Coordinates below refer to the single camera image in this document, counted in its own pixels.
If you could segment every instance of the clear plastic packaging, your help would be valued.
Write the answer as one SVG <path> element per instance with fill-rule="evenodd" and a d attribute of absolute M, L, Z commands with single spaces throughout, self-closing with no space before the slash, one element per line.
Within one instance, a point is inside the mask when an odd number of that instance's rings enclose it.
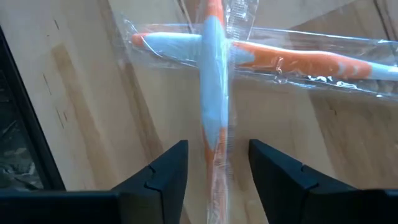
<path fill-rule="evenodd" d="M 129 22 L 125 26 L 125 35 L 133 60 L 146 63 L 148 66 L 164 68 L 180 68 L 181 66 L 197 67 L 200 55 L 200 35 L 188 33 L 186 24 L 157 24 L 134 26 Z M 193 32 L 201 30 L 203 24 L 192 25 Z M 190 45 L 178 40 L 163 41 L 162 45 L 146 42 L 146 47 L 137 47 L 131 38 L 134 34 L 165 34 L 178 32 L 181 38 L 186 35 L 189 39 L 195 39 Z M 259 81 L 274 82 L 278 84 L 298 85 L 302 88 L 332 89 L 338 91 L 362 91 L 371 93 L 377 97 L 395 96 L 398 93 L 396 80 L 398 79 L 398 42 L 381 39 L 360 39 L 354 37 L 342 37 L 337 35 L 314 34 L 308 32 L 297 32 L 291 30 L 277 30 L 253 27 L 250 36 L 244 43 L 259 44 L 276 48 L 277 50 L 291 50 L 297 53 L 318 54 L 318 57 L 332 56 L 326 63 L 312 63 L 310 59 L 294 59 L 293 56 L 283 57 L 274 54 L 268 58 L 267 66 L 239 66 L 239 60 L 244 61 L 242 52 L 233 46 L 234 42 L 229 39 L 229 54 L 234 56 L 235 75 L 245 78 L 257 78 Z M 344 76 L 341 68 L 333 68 L 339 65 L 339 61 L 333 61 L 333 56 L 341 57 L 343 60 L 352 59 L 352 63 L 346 67 L 348 74 Z M 306 72 L 295 68 L 295 63 L 305 61 Z M 357 69 L 355 63 L 364 64 L 364 70 L 379 70 L 374 75 L 365 73 L 355 76 Z"/>

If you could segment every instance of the plastic wrapper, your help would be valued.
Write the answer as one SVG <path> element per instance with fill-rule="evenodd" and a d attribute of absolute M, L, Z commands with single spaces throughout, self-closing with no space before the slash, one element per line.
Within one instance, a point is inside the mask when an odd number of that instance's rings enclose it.
<path fill-rule="evenodd" d="M 202 26 L 203 24 L 192 25 L 193 31 L 201 30 Z M 178 32 L 182 37 L 195 36 L 198 39 L 197 43 L 200 42 L 201 37 L 199 34 L 188 33 L 186 24 L 134 26 L 127 22 L 125 28 L 125 35 L 128 34 L 130 37 L 141 33 Z M 129 42 L 133 60 L 146 63 L 148 66 L 165 68 L 198 66 L 199 45 L 186 46 L 181 42 L 168 40 L 158 47 L 155 44 L 151 45 L 148 41 L 147 46 L 142 48 L 134 45 L 131 39 L 126 39 L 126 41 Z M 244 42 L 292 51 L 297 55 L 274 54 L 267 59 L 269 62 L 267 65 L 250 66 L 247 64 L 242 66 L 240 63 L 242 51 L 233 46 L 237 41 L 229 39 L 228 42 L 232 46 L 229 50 L 230 55 L 235 55 L 236 60 L 234 74 L 239 78 L 256 78 L 259 81 L 292 84 L 309 89 L 361 91 L 391 100 L 395 100 L 398 93 L 395 82 L 398 77 L 398 42 L 253 27 L 248 40 Z M 319 62 L 306 58 L 311 54 L 315 55 L 315 58 L 323 57 L 325 61 Z M 333 56 L 336 56 L 336 59 L 338 57 L 342 60 L 351 59 L 352 63 L 345 65 L 339 60 L 333 60 Z M 295 66 L 302 62 L 306 66 L 304 70 Z M 356 66 L 354 63 L 362 63 L 364 66 Z"/>
<path fill-rule="evenodd" d="M 196 24 L 138 25 L 128 19 L 120 24 L 136 63 L 200 71 L 208 223 L 229 223 L 232 79 L 364 91 L 377 97 L 396 94 L 398 42 L 252 27 L 257 4 L 206 0 Z"/>

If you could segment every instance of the wooden surface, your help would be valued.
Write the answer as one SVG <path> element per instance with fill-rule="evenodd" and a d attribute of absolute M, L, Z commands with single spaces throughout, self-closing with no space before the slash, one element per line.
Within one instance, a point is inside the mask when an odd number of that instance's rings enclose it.
<path fill-rule="evenodd" d="M 396 39 L 395 0 L 259 1 L 256 26 Z M 206 222 L 198 71 L 131 63 L 114 45 L 114 15 L 185 23 L 195 8 L 174 0 L 0 1 L 0 25 L 69 190 L 108 189 L 188 139 L 181 223 Z M 266 222 L 248 164 L 251 138 L 355 186 L 398 187 L 396 104 L 243 79 L 232 96 L 231 223 Z"/>

